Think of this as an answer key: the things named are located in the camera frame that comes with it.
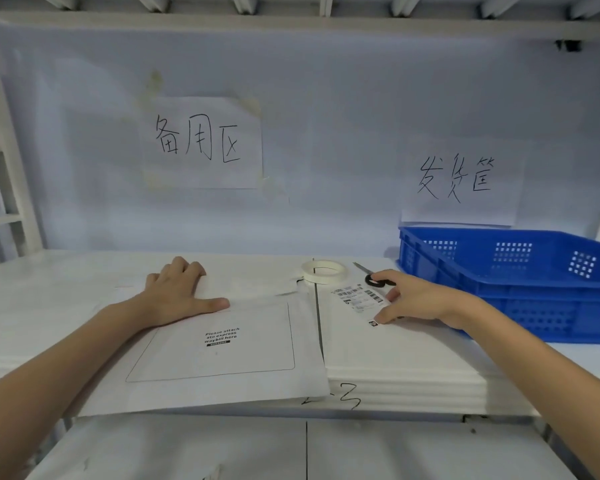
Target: hand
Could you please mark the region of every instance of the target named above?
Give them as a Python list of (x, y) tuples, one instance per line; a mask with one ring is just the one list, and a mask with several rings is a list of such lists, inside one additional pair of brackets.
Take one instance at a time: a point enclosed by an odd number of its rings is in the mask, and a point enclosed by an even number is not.
[(177, 256), (160, 274), (146, 277), (144, 291), (128, 300), (146, 318), (145, 327), (162, 326), (204, 313), (229, 308), (227, 298), (194, 298), (201, 276), (206, 275), (199, 262), (189, 264)]
[(435, 283), (404, 274), (394, 269), (385, 269), (371, 275), (375, 281), (391, 280), (396, 286), (387, 293), (392, 302), (376, 315), (376, 322), (389, 323), (398, 317), (440, 319), (453, 328), (464, 328), (465, 318), (462, 310), (472, 295), (464, 291), (437, 285)]

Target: scissors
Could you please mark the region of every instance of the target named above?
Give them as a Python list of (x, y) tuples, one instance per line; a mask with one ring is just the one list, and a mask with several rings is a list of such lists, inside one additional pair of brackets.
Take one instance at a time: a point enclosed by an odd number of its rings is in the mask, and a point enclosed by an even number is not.
[(370, 271), (369, 269), (367, 269), (366, 267), (362, 266), (361, 264), (358, 264), (357, 262), (354, 262), (353, 264), (358, 269), (361, 269), (362, 271), (364, 271), (367, 274), (365, 276), (365, 283), (368, 284), (369, 286), (373, 286), (375, 288), (384, 288), (385, 285), (395, 286), (395, 283), (392, 282), (391, 280), (373, 281), (371, 279), (371, 275), (374, 273), (373, 271)]

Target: scissor blade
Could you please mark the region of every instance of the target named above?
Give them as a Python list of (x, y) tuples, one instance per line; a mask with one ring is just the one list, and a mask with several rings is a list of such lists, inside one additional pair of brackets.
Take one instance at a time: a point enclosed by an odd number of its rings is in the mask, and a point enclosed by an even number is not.
[(354, 265), (356, 265), (356, 267), (357, 267), (358, 269), (361, 269), (362, 271), (364, 271), (364, 272), (365, 272), (365, 273), (367, 273), (367, 274), (373, 274), (373, 273), (374, 273), (374, 272), (373, 272), (373, 271), (371, 271), (370, 269), (367, 269), (366, 267), (362, 266), (361, 264), (358, 264), (358, 263), (357, 263), (357, 262), (355, 262), (355, 261), (353, 262), (353, 264), (354, 264)]

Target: white wall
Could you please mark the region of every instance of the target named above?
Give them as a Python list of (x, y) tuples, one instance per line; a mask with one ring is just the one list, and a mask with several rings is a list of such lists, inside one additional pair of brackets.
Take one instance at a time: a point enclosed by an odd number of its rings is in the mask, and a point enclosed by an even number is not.
[[(600, 44), (0, 28), (0, 48), (49, 248), (382, 255), (413, 134), (534, 140), (517, 227), (600, 220)], [(259, 99), (288, 204), (144, 175), (134, 119), (156, 94)]]

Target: tape roll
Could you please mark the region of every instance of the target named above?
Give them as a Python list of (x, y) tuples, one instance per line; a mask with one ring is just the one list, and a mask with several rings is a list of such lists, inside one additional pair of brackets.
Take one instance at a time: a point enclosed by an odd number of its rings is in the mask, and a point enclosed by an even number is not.
[[(318, 274), (317, 270), (320, 269), (331, 269), (334, 273), (329, 274)], [(302, 272), (304, 281), (309, 283), (316, 283), (317, 285), (334, 285), (344, 279), (349, 274), (349, 270), (343, 264), (337, 261), (307, 261), (302, 265)]]

